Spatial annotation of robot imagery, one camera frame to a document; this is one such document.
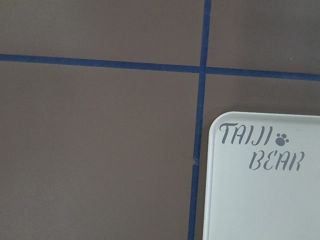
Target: horizontal blue line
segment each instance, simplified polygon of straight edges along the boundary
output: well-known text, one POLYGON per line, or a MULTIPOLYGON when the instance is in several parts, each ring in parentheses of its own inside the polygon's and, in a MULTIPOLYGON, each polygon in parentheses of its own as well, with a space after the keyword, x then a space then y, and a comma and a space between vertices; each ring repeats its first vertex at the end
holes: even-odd
MULTIPOLYGON (((181 73, 194 73, 194 74, 198 74, 200 72, 199 66, 190 66, 190 65, 172 65, 172 64, 129 62, 129 61, 110 61, 110 60, 95 60, 95 59, 81 59, 81 58, 67 58, 67 57, 52 57, 52 56, 0 54, 0 61, 18 62, 18 63, 87 66, 87 67, 100 67, 100 68, 153 70, 153 71, 181 72, 181 73)), ((320 74, 297 73, 297 72, 263 71, 263 70, 222 68, 222 67, 206 67, 205 72, 206 74, 215 74, 215 75, 320 81, 320 74)))
POLYGON ((270 79, 292 79, 292 80, 307 80, 320 81, 319 74, 283 72, 283 71, 263 71, 263 70, 246 70, 235 68, 207 67, 207 74, 229 75, 242 77, 258 77, 270 79))
POLYGON ((130 61, 94 60, 94 59, 81 59, 81 58, 52 57, 52 56, 0 54, 0 61, 87 66, 87 67, 116 68, 116 69, 153 70, 153 71, 195 73, 195 74, 199 73, 198 66, 130 62, 130 61))

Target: logo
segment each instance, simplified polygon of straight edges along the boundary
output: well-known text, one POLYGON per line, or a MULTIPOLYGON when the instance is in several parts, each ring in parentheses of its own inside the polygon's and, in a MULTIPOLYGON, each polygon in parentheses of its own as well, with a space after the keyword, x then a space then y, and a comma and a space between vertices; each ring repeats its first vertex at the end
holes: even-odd
POLYGON ((274 134, 273 129, 273 126, 261 126, 257 129, 253 125, 247 126, 231 122, 223 123, 219 127, 219 130, 224 132, 222 144, 252 145, 258 148, 249 158, 249 169, 299 171, 305 153, 286 150, 286 146, 290 144, 288 135, 286 133, 274 134), (270 146, 271 144, 276 149, 267 150, 266 145, 270 146))

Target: blue grout line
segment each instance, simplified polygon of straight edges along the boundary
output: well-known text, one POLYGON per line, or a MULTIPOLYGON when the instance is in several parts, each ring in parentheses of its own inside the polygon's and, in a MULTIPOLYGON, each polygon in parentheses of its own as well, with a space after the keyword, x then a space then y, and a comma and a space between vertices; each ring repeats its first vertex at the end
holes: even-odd
POLYGON ((195 230, 196 230, 200 151, 201 151, 201 137, 202 137, 202 127, 203 127, 203 117, 204 117, 204 103, 205 103, 205 89, 206 89, 206 64, 207 64, 207 58, 208 58, 210 13, 211 13, 211 0, 204 0, 199 83, 198 83, 194 146, 193 146, 193 159, 195 160, 195 163, 192 166, 188 240, 195 239, 195 230))
POLYGON ((283 72, 283 71, 245 70, 245 69, 221 68, 221 67, 207 67, 206 74, 258 77, 258 78, 270 78, 270 79, 320 81, 320 74, 283 72))
MULTIPOLYGON (((0 61, 17 62, 17 63, 56 64, 56 65, 70 65, 70 66, 116 68, 116 69, 151 70, 151 71, 194 73, 194 74, 200 73, 199 66, 191 66, 191 65, 174 65, 174 64, 130 62, 130 61, 111 61, 111 60, 81 59, 81 58, 52 57, 52 56, 0 54, 0 61)), ((299 72, 206 67, 205 73, 213 74, 213 75, 320 81, 320 74, 299 73, 299 72)))
POLYGON ((80 59, 80 58, 67 58, 67 57, 52 57, 52 56, 0 54, 0 61, 87 66, 87 67, 101 67, 101 68, 117 68, 117 69, 153 70, 153 71, 196 73, 196 74, 199 73, 198 66, 158 64, 158 63, 146 63, 146 62, 130 62, 130 61, 94 60, 94 59, 80 59))

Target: paw print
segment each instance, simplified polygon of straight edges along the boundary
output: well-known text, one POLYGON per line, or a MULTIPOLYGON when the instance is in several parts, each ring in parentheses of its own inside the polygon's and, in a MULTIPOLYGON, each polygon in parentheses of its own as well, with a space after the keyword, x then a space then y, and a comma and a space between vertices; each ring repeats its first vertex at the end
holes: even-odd
POLYGON ((289 139, 286 139, 287 138, 287 135, 286 134, 281 134, 281 136, 280 136, 280 133, 278 133, 277 135, 276 135, 278 138, 275 140, 275 143, 277 144, 277 145, 279 145, 279 146, 283 146, 283 145, 285 145, 286 143, 288 143, 289 142, 289 139))

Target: white tray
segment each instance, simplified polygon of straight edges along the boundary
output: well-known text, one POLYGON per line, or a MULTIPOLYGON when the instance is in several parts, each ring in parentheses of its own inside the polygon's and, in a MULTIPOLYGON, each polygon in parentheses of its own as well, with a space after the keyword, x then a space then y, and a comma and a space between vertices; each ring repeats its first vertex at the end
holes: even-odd
POLYGON ((213 122, 203 239, 320 240, 319 116, 228 112, 213 122))

